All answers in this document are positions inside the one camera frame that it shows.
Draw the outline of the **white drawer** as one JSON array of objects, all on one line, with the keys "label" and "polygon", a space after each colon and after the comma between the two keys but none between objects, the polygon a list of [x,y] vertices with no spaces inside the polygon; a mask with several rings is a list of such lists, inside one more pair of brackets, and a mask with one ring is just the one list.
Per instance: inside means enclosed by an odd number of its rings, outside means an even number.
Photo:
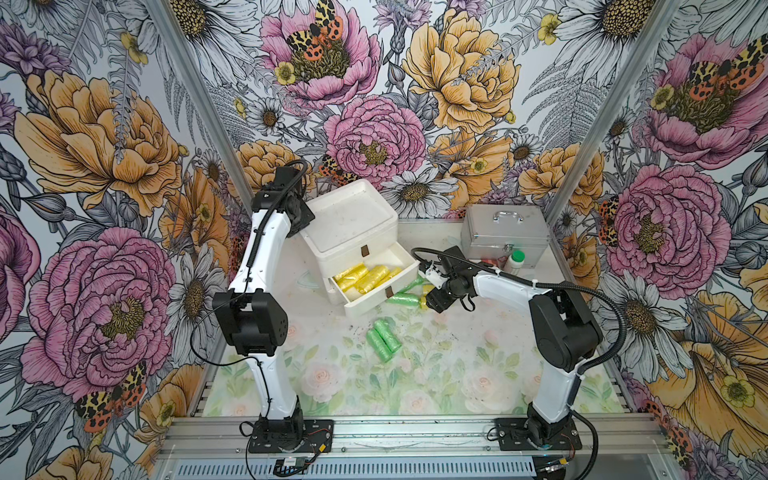
[{"label": "white drawer", "polygon": [[397,242],[327,279],[327,294],[350,319],[364,316],[418,276],[418,262]]}]

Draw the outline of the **white drawer cabinet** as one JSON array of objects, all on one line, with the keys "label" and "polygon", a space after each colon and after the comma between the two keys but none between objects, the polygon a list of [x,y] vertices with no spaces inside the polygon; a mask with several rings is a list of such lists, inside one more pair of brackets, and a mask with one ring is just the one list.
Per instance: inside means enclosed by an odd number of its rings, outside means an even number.
[{"label": "white drawer cabinet", "polygon": [[314,278],[329,278],[372,259],[397,238],[398,215],[365,179],[309,201],[314,219],[300,231]]}]

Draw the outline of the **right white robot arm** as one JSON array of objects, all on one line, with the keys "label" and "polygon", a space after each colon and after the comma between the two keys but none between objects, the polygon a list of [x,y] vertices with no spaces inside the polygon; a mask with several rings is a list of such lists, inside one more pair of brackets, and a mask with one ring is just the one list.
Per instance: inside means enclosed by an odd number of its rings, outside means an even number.
[{"label": "right white robot arm", "polygon": [[421,275],[434,285],[426,297],[429,309],[441,313],[459,301],[470,311],[478,297],[528,315],[545,365],[520,430],[533,449],[552,447],[570,429],[575,417],[572,406],[585,373],[608,358],[597,353],[604,336],[586,304],[587,290],[569,282],[527,280],[471,261],[457,247],[444,251],[415,247],[411,253],[419,261]]}]

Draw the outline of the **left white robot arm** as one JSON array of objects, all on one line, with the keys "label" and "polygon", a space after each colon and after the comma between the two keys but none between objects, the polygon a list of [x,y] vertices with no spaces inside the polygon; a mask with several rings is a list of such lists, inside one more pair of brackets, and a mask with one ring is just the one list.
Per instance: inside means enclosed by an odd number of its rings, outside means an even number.
[{"label": "left white robot arm", "polygon": [[244,358],[258,388],[261,407],[253,436],[264,443],[293,446],[305,431],[298,395],[279,359],[289,320],[273,287],[285,241],[314,219],[304,200],[308,171],[302,159],[279,166],[254,196],[240,266],[227,290],[213,298],[224,340]]}]

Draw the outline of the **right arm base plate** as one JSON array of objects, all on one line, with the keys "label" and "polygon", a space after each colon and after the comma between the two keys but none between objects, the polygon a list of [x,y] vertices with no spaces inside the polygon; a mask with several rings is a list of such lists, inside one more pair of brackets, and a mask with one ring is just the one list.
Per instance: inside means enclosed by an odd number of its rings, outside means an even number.
[{"label": "right arm base plate", "polygon": [[554,424],[538,418],[496,418],[494,433],[502,451],[546,452],[582,449],[582,441],[571,416],[566,416]]}]

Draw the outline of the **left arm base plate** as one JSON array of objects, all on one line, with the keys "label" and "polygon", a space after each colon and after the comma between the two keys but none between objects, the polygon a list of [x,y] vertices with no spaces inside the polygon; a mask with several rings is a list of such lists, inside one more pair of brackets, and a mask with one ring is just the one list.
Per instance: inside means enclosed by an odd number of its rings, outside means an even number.
[{"label": "left arm base plate", "polygon": [[332,449],[335,422],[331,419],[293,420],[259,419],[247,435],[249,454],[327,453]]}]

